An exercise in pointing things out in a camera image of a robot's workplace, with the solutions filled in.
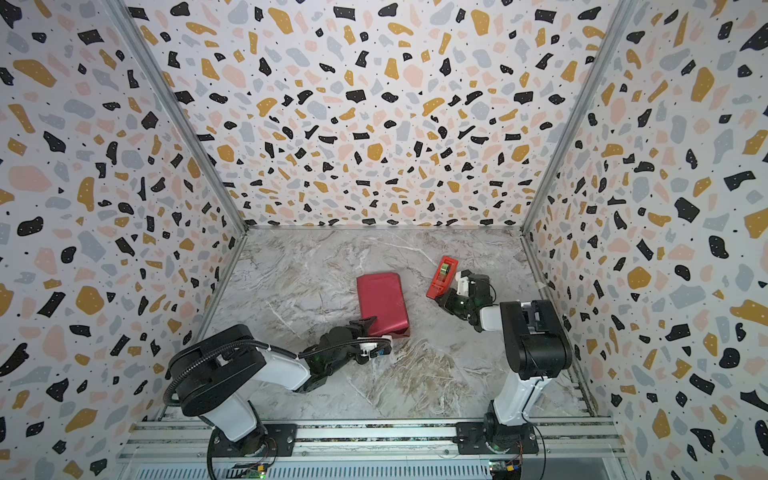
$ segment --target red notebook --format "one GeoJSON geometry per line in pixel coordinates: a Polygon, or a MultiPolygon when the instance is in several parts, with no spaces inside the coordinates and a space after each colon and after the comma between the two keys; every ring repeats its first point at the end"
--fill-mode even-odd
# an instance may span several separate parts
{"type": "Polygon", "coordinates": [[[370,336],[409,336],[406,301],[402,298],[400,275],[374,273],[357,277],[357,297],[362,318],[375,316],[370,336]]]}

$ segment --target mounting plate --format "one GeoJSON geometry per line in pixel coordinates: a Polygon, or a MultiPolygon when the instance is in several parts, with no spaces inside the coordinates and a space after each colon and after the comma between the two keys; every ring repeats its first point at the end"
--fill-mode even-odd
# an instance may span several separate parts
{"type": "MultiPolygon", "coordinates": [[[[515,445],[522,444],[523,453],[529,455],[535,455],[538,453],[538,442],[534,435],[534,429],[529,423],[525,423],[520,426],[510,427],[502,425],[505,429],[505,434],[508,436],[516,436],[515,445]]],[[[515,452],[511,449],[508,452],[496,452],[494,449],[488,446],[485,441],[485,430],[483,422],[458,422],[456,423],[456,437],[454,443],[458,445],[459,455],[478,455],[487,453],[512,453],[515,452]]]]}

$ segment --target patterned wall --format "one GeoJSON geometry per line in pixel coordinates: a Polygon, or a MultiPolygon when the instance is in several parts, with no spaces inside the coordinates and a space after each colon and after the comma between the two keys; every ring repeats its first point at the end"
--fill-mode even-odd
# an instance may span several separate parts
{"type": "Polygon", "coordinates": [[[236,239],[100,4],[0,14],[0,477],[104,478],[236,239]]]}
{"type": "Polygon", "coordinates": [[[512,225],[616,1],[128,3],[248,223],[512,225]]]}
{"type": "Polygon", "coordinates": [[[768,478],[767,7],[638,4],[531,233],[638,478],[768,478]]]}

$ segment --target red tape dispenser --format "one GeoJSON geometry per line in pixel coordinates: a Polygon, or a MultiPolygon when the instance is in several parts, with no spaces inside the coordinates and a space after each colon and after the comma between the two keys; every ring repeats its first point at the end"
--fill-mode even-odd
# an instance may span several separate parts
{"type": "Polygon", "coordinates": [[[437,267],[435,276],[432,278],[432,285],[429,286],[427,298],[434,300],[445,293],[451,286],[451,282],[453,282],[453,277],[456,275],[457,270],[458,260],[454,260],[451,257],[443,257],[437,267]]]}

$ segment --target marble surface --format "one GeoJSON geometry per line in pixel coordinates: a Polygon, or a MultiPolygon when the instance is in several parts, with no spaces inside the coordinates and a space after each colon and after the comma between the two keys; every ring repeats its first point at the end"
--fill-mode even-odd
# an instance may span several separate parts
{"type": "MultiPolygon", "coordinates": [[[[409,338],[389,356],[351,362],[310,393],[249,381],[240,390],[263,419],[480,417],[508,371],[501,333],[477,333],[425,293],[447,254],[485,273],[497,301],[538,298],[512,230],[251,230],[207,336],[245,323],[265,342],[298,352],[331,327],[358,319],[356,278],[400,275],[409,338]]],[[[566,372],[531,416],[583,416],[566,372]]],[[[181,419],[169,409],[167,419],[181,419]]]]}

